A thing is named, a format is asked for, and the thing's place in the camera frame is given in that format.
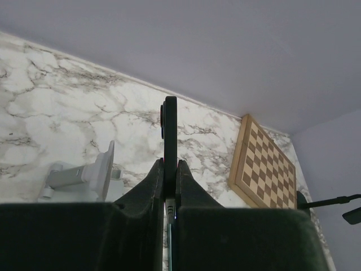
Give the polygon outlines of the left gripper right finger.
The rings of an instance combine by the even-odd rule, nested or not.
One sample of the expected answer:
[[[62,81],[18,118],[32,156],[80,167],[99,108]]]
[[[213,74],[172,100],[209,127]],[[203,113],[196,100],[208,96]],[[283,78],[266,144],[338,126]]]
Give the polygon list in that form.
[[[175,270],[328,270],[309,216],[295,209],[226,208],[180,161]]]

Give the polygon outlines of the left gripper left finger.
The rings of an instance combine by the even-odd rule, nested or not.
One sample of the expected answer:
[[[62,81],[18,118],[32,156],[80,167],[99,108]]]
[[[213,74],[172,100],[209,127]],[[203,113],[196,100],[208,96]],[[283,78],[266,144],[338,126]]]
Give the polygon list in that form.
[[[1,205],[2,270],[161,270],[164,163],[113,203]]]

